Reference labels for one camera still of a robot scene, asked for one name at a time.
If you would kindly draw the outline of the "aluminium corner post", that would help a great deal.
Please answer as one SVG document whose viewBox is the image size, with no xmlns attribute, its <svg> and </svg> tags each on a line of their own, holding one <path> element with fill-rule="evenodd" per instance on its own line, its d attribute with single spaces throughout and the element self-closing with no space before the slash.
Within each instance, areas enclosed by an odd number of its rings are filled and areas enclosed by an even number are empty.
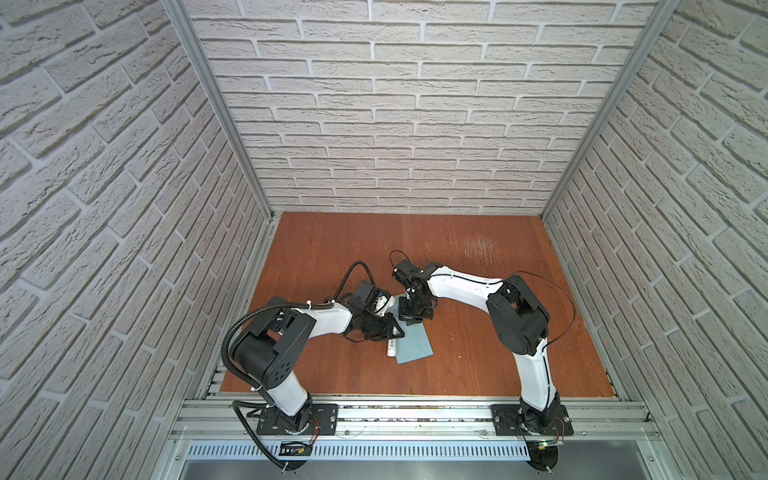
<svg viewBox="0 0 768 480">
<path fill-rule="evenodd" d="M 221 91 L 211 63 L 205 53 L 202 41 L 194 29 L 192 19 L 189 16 L 184 2 L 180 0 L 167 0 L 164 1 L 164 5 L 169 19 L 177 31 L 181 45 L 184 47 L 191 65 L 198 76 L 200 85 L 202 86 L 213 112 L 219 120 L 222 131 L 232 148 L 235 160 L 243 170 L 246 182 L 255 197 L 256 204 L 264 217 L 268 221 L 272 221 L 274 218 L 274 211 L 270 207 L 267 196 L 258 180 L 226 98 Z"/>
<path fill-rule="evenodd" d="M 650 52 L 653 50 L 679 4 L 680 0 L 662 0 L 656 3 L 638 41 L 632 48 L 626 62 L 619 70 L 615 81 L 612 83 L 595 116 L 579 141 L 577 148 L 568 161 L 560 180 L 543 207 L 540 214 L 540 219 L 543 222 L 547 221 L 554 214 L 558 202 L 563 198 L 569 184 L 575 177 L 575 174 L 581 167 L 583 161 L 586 159 L 590 147 L 608 124 L 614 110 L 635 80 L 637 73 L 645 63 Z"/>
</svg>

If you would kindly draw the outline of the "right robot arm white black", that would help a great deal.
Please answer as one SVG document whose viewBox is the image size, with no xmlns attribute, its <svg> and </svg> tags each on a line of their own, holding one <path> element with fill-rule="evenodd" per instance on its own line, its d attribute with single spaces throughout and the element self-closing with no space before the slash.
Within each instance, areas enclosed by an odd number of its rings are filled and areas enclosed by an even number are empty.
<svg viewBox="0 0 768 480">
<path fill-rule="evenodd" d="M 430 319 L 440 299 L 487 313 L 499 341 L 515 358 L 521 384 L 521 428 L 541 435 L 556 427 L 561 400 L 548 361 L 550 317 L 520 276 L 485 278 L 437 263 L 417 267 L 403 260 L 394 267 L 393 278 L 405 289 L 398 306 L 403 320 Z"/>
</svg>

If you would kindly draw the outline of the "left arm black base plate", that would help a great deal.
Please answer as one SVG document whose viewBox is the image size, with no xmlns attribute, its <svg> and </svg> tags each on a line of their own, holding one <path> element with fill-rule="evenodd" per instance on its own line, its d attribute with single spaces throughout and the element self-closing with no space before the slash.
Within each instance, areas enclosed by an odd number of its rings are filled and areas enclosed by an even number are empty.
<svg viewBox="0 0 768 480">
<path fill-rule="evenodd" d="M 258 435 L 334 436 L 338 421 L 338 404 L 305 404 L 290 416 L 277 407 L 262 410 L 257 424 Z"/>
</svg>

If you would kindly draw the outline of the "right aluminium corner post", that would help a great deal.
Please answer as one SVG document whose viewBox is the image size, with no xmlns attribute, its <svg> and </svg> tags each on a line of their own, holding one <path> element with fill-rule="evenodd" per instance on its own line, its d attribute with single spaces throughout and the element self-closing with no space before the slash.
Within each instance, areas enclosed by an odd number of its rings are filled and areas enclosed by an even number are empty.
<svg viewBox="0 0 768 480">
<path fill-rule="evenodd" d="M 540 219 L 543 222 L 547 221 L 554 214 L 558 202 L 563 198 L 569 184 L 575 177 L 575 174 L 581 167 L 583 161 L 586 159 L 590 147 L 608 124 L 614 110 L 635 80 L 637 73 L 645 63 L 650 52 L 653 50 L 679 4 L 680 0 L 662 0 L 656 3 L 638 41 L 632 48 L 626 62 L 619 70 L 615 81 L 612 83 L 595 116 L 579 141 L 577 148 L 568 161 L 560 180 L 543 207 L 540 214 Z"/>
</svg>

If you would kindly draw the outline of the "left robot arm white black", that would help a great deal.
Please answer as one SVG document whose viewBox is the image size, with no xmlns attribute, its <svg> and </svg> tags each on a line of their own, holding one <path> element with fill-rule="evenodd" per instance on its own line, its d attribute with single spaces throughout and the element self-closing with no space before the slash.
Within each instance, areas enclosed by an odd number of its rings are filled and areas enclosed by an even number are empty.
<svg viewBox="0 0 768 480">
<path fill-rule="evenodd" d="M 363 341 L 389 341 L 405 336 L 391 308 L 396 298 L 368 281 L 354 292 L 323 303 L 271 299 L 230 327 L 221 345 L 226 369 L 247 383 L 277 410 L 290 433 L 311 422 L 312 397 L 294 373 L 309 340 L 326 335 Z"/>
</svg>

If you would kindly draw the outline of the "left aluminium corner post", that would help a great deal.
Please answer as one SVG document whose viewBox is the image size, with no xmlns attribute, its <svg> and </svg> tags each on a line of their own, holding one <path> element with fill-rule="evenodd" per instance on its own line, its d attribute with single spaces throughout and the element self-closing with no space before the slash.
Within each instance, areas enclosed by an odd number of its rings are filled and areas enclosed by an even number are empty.
<svg viewBox="0 0 768 480">
<path fill-rule="evenodd" d="M 202 41 L 194 29 L 192 19 L 189 16 L 184 2 L 180 0 L 167 0 L 164 1 L 164 5 L 169 19 L 177 31 L 181 45 L 184 47 L 191 65 L 198 76 L 200 85 L 202 86 L 213 112 L 219 120 L 222 131 L 232 148 L 235 160 L 243 170 L 246 182 L 255 197 L 256 204 L 264 217 L 268 221 L 272 221 L 274 218 L 274 211 L 270 207 L 267 196 L 258 180 L 226 98 L 221 91 L 211 63 L 205 53 Z"/>
</svg>

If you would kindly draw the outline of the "small circuit board left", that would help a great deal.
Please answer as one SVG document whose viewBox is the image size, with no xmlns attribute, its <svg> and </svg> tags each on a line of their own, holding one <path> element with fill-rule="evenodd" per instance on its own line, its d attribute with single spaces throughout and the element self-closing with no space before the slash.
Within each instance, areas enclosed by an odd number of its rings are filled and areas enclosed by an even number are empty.
<svg viewBox="0 0 768 480">
<path fill-rule="evenodd" d="M 280 457 L 309 457 L 314 445 L 306 442 L 282 442 L 279 447 Z"/>
</svg>

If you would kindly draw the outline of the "white glue stick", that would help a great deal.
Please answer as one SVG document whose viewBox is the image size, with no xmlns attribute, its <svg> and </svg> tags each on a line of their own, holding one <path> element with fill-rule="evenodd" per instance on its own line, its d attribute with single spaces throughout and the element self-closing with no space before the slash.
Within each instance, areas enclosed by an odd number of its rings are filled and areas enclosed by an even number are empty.
<svg viewBox="0 0 768 480">
<path fill-rule="evenodd" d="M 397 355 L 397 340 L 390 339 L 387 343 L 387 356 L 390 358 L 395 358 L 396 355 Z"/>
</svg>

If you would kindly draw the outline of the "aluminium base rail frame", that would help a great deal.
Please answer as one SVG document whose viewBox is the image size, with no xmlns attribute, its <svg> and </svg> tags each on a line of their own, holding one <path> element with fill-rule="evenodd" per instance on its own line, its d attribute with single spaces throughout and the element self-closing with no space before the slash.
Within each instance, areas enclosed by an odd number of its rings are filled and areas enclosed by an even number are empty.
<svg viewBox="0 0 768 480">
<path fill-rule="evenodd" d="M 171 427 L 154 479 L 178 479 L 193 460 L 261 460 L 232 406 L 256 432 L 263 409 L 255 396 L 216 393 L 182 403 Z M 334 436 L 319 436 L 315 461 L 528 461 L 528 443 L 556 445 L 559 452 L 580 442 L 598 443 L 605 454 L 614 443 L 637 447 L 640 461 L 653 479 L 678 479 L 669 448 L 645 405 L 615 399 L 566 399 L 572 436 L 497 436 L 491 416 L 494 404 L 518 404 L 511 397 L 320 395 L 314 404 L 338 404 Z M 272 452 L 292 435 L 259 435 Z"/>
</svg>

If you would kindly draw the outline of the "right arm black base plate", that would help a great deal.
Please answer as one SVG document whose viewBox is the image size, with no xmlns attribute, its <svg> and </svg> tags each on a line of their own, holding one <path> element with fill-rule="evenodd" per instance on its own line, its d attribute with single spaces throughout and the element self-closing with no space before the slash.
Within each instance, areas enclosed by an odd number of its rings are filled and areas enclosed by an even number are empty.
<svg viewBox="0 0 768 480">
<path fill-rule="evenodd" d="M 572 436 L 574 428 L 566 407 L 554 402 L 540 412 L 519 404 L 494 404 L 491 416 L 497 436 Z"/>
</svg>

